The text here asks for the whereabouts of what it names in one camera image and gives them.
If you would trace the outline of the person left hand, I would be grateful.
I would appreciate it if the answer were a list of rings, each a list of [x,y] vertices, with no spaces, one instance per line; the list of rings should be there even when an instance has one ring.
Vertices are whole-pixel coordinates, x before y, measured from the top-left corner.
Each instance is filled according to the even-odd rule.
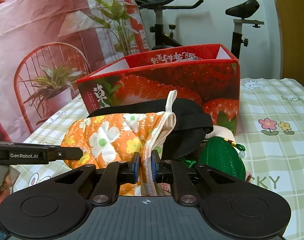
[[[13,190],[13,186],[15,185],[18,177],[18,174],[8,174],[5,178],[3,185],[0,188],[0,204],[4,201],[6,197],[8,197]]]

